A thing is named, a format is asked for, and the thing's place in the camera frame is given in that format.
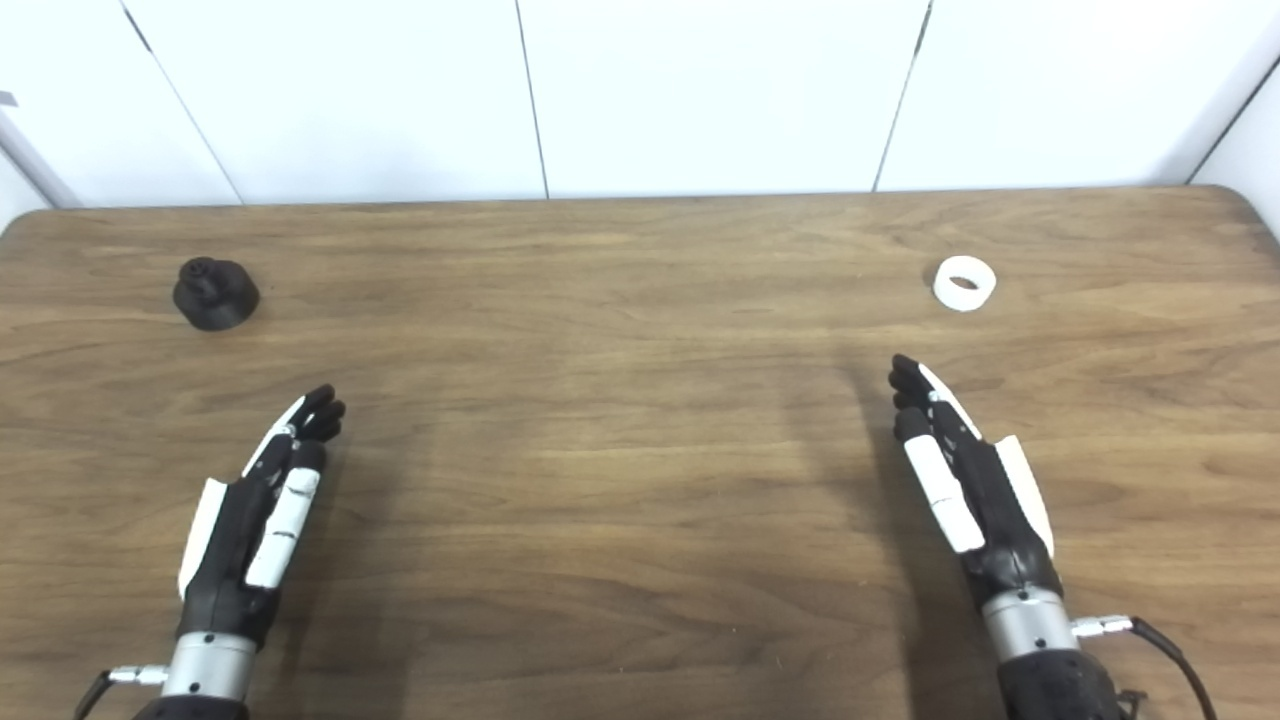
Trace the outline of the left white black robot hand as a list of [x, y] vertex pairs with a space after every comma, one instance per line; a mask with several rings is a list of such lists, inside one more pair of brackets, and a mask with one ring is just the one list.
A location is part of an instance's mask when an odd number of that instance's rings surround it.
[[319, 386], [269, 427], [237, 480], [206, 480], [178, 577], [175, 635], [264, 647], [344, 415], [335, 388]]

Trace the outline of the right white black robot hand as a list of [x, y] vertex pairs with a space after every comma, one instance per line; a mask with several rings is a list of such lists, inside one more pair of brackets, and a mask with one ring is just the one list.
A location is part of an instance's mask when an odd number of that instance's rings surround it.
[[1048, 514], [1020, 441], [984, 438], [924, 364], [891, 361], [893, 437], [956, 553], [977, 609], [1004, 593], [1064, 596]]

